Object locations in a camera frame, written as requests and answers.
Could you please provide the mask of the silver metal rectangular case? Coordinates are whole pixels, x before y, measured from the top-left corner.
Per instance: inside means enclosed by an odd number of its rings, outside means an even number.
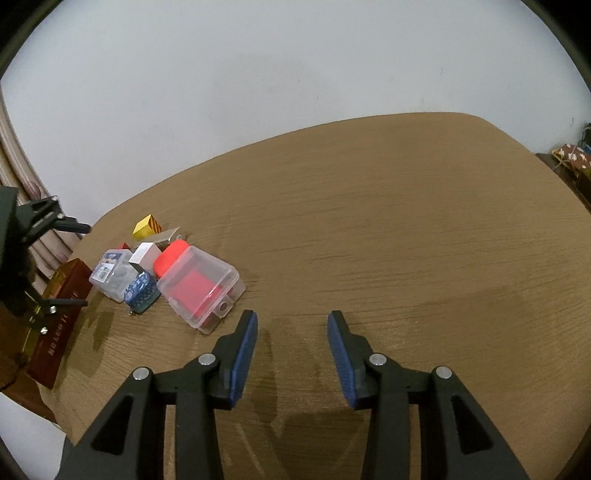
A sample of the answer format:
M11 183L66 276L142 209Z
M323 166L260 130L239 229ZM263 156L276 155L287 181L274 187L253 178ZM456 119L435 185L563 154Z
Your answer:
M147 243L153 243L160 251L164 251L172 242L183 240L184 235L179 227L174 227L157 234L152 234L144 239Z

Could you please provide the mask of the yellow striped cube box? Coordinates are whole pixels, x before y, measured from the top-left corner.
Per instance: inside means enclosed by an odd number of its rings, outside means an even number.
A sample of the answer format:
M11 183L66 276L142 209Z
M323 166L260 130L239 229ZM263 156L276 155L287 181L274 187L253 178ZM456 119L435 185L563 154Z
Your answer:
M132 237L137 241L141 241L161 232L161 225L155 220L152 214L148 214L135 224L132 231Z

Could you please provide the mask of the dark side cabinet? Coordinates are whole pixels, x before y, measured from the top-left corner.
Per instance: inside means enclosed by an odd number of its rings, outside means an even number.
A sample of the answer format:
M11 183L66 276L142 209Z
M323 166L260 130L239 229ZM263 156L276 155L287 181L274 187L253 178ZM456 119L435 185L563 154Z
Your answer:
M536 156L546 164L575 194L585 208L591 210L591 183L584 174L575 174L564 164L560 164L551 154L537 153Z

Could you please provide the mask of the brown floral pouch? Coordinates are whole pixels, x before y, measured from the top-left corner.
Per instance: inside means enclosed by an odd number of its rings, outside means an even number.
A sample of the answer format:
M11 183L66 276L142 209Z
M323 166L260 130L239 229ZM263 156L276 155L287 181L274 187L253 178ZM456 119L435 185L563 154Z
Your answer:
M551 151L552 157L576 177L590 178L590 154L576 144L563 144Z

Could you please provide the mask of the dark red gold tin box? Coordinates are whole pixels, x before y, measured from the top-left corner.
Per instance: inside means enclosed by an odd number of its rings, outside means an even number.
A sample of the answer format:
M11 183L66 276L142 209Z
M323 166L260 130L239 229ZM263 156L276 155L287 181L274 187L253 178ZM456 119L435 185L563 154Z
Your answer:
M25 356L25 372L47 389L55 385L61 361L75 323L92 285L91 271L79 258L61 265L53 274L41 296L50 305L46 311L34 310L35 322L25 337L22 353Z

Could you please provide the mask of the red rounded square case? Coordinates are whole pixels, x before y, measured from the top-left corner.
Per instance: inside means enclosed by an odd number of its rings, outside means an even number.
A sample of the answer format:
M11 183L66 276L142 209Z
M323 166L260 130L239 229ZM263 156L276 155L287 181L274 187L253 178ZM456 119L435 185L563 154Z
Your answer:
M171 242L153 263L155 277L160 279L188 247L189 244L183 239Z

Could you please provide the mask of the white zigzag cube box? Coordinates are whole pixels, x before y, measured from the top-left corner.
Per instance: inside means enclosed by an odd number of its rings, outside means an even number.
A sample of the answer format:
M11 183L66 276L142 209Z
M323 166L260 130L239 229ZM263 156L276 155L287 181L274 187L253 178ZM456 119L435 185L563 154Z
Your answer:
M137 272L147 272L154 277L154 263L160 254L161 250L155 243L141 242L129 258L129 264Z

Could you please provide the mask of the clear box with pink pad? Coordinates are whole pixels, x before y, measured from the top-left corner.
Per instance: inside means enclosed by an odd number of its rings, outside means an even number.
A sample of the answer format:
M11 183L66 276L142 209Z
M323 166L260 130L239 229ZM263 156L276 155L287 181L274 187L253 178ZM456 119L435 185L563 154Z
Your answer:
M156 285L173 311L202 334L211 334L245 293L235 267L190 244Z

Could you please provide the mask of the clear labelled plastic box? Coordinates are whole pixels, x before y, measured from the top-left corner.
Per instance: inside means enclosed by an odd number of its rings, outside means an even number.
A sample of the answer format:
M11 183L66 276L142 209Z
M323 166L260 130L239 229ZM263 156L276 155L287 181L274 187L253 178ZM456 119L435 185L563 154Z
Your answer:
M131 256L132 252L127 249L107 250L92 271L89 282L109 299L122 303L126 288L137 276L129 263Z

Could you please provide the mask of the blue patterned small tin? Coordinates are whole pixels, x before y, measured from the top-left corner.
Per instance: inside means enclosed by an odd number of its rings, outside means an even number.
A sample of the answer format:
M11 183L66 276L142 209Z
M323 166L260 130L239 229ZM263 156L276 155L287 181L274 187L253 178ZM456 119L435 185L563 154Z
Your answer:
M158 298L156 280L148 272L140 273L125 289L124 302L132 314L143 314Z

